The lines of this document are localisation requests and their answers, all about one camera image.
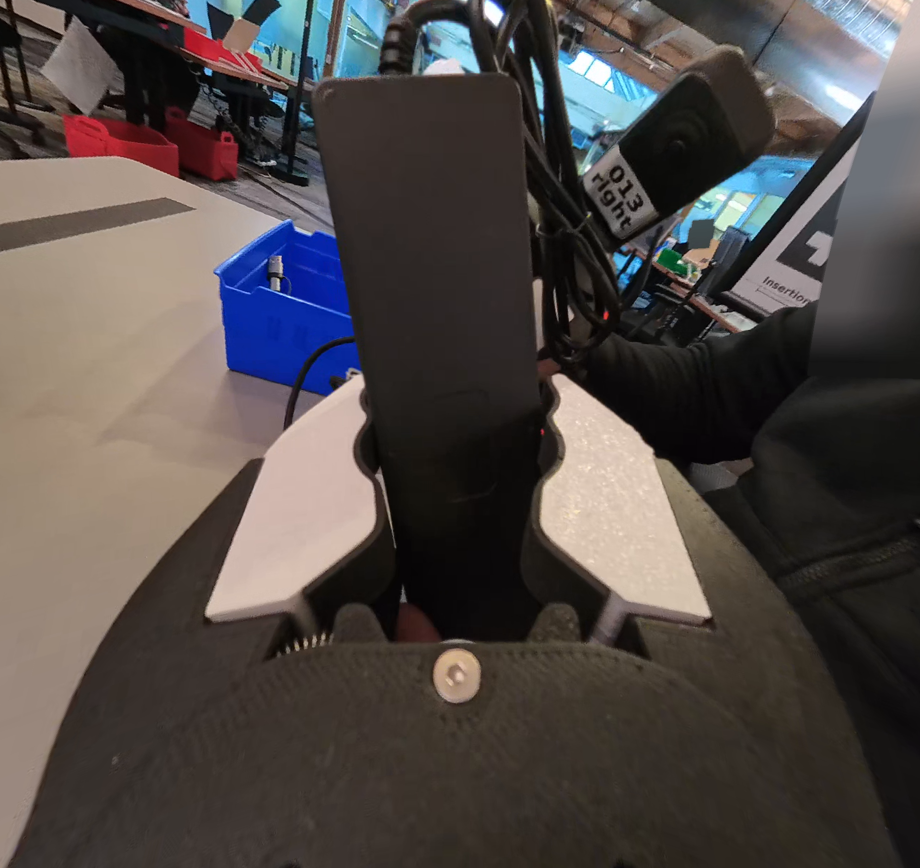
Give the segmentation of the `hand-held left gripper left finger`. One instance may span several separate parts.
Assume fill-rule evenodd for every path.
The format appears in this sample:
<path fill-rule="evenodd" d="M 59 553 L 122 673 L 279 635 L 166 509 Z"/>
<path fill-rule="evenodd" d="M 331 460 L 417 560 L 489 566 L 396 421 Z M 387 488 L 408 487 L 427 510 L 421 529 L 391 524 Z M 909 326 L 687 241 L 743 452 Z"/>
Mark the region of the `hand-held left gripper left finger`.
<path fill-rule="evenodd" d="M 270 447 L 205 608 L 213 623 L 284 616 L 305 634 L 381 603 L 395 541 L 364 379 L 346 381 Z"/>

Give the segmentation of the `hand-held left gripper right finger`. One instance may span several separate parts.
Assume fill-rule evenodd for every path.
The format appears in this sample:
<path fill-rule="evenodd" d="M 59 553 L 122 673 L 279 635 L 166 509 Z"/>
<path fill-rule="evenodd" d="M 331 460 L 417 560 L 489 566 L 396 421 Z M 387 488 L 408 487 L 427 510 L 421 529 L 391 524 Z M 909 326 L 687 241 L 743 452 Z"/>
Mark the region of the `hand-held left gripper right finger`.
<path fill-rule="evenodd" d="M 555 376 L 545 393 L 525 585 L 540 603 L 573 609 L 591 642 L 615 642 L 630 618 L 707 625 L 710 607 L 652 449 L 572 380 Z"/>

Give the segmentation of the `blue plastic bin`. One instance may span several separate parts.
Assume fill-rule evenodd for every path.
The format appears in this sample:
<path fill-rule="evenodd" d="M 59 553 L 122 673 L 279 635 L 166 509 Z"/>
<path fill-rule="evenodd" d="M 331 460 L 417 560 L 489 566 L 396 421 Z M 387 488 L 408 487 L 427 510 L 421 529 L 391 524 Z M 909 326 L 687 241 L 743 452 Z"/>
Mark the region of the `blue plastic bin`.
<path fill-rule="evenodd" d="M 292 387 L 322 345 L 353 326 L 337 242 L 287 220 L 220 264 L 227 367 Z"/>

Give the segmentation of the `person's right forearm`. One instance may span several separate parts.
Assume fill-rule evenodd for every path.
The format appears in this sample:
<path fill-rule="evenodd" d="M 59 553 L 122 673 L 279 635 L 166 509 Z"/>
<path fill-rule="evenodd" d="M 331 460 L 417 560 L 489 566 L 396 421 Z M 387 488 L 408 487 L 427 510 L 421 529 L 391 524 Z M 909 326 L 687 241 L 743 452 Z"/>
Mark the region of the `person's right forearm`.
<path fill-rule="evenodd" d="M 565 374 L 659 456 L 714 464 L 751 455 L 767 420 L 808 378 L 817 303 L 687 347 L 613 336 Z"/>

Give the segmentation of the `white sign board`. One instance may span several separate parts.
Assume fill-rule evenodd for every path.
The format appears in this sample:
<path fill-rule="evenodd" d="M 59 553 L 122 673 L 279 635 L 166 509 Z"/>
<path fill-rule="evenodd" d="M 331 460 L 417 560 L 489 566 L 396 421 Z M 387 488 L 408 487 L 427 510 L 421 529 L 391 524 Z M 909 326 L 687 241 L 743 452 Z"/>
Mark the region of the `white sign board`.
<path fill-rule="evenodd" d="M 713 300 L 761 322 L 820 298 L 838 212 L 876 92 L 840 130 L 728 271 Z"/>

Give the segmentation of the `person's black jacket torso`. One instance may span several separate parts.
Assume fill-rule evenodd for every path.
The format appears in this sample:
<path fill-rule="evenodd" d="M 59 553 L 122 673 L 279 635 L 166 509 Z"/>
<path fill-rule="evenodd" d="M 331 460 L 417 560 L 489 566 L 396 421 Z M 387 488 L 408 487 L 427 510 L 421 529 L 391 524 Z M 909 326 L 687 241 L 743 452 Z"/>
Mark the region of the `person's black jacket torso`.
<path fill-rule="evenodd" d="M 753 469 L 711 505 L 818 647 L 891 839 L 918 866 L 919 384 L 810 379 L 714 404 L 718 458 Z"/>

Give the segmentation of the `red plastic bin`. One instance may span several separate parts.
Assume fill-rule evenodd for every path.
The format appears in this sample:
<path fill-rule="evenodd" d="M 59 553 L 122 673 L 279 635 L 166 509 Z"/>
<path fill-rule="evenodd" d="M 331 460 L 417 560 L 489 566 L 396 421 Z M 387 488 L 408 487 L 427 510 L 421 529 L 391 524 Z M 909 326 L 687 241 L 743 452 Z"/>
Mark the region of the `red plastic bin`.
<path fill-rule="evenodd" d="M 172 106 L 166 111 L 165 136 L 177 147 L 182 170 L 212 182 L 236 181 L 238 146 L 231 133 L 200 126 Z"/>
<path fill-rule="evenodd" d="M 178 147 L 150 127 L 109 118 L 64 115 L 63 128 L 71 158 L 122 158 L 179 177 Z"/>

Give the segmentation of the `black floor stand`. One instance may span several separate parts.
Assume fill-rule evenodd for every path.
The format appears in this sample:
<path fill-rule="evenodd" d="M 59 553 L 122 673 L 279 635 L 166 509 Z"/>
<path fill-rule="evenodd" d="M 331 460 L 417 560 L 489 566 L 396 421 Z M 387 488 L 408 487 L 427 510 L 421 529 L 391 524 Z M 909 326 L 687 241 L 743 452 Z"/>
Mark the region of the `black floor stand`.
<path fill-rule="evenodd" d="M 306 0 L 299 64 L 294 88 L 288 92 L 282 129 L 282 162 L 274 168 L 273 175 L 285 184 L 307 187 L 310 184 L 306 171 L 296 164 L 297 143 L 300 135 L 300 114 L 307 77 L 308 46 L 316 0 Z"/>

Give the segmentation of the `beige and black panel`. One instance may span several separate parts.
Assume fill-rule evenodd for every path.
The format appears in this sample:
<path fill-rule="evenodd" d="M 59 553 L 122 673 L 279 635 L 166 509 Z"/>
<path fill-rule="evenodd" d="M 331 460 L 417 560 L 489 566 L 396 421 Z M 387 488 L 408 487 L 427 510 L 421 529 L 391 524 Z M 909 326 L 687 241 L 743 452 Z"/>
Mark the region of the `beige and black panel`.
<path fill-rule="evenodd" d="M 258 37 L 262 25 L 280 8 L 279 0 L 253 0 L 241 17 L 234 17 L 208 2 L 206 11 L 210 36 L 224 49 L 246 54 Z"/>

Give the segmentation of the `red tray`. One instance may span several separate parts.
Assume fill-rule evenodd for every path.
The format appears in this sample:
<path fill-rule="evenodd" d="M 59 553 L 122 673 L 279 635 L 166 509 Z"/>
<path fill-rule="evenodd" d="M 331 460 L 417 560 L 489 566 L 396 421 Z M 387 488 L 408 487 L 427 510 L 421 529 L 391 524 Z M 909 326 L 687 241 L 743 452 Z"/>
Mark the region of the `red tray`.
<path fill-rule="evenodd" d="M 200 34 L 189 27 L 183 29 L 183 48 L 190 54 L 210 62 L 234 65 L 254 75 L 262 74 L 262 63 L 259 57 L 228 49 L 221 41 Z"/>

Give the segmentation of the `white paper sheet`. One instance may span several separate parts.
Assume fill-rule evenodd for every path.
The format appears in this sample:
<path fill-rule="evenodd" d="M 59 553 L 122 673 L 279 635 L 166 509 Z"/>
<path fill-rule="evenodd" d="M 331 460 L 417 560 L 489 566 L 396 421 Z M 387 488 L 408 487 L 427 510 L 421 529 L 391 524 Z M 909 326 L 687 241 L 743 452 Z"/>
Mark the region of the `white paper sheet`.
<path fill-rule="evenodd" d="M 121 74 L 115 60 L 76 17 L 40 70 L 81 115 L 92 115 Z"/>

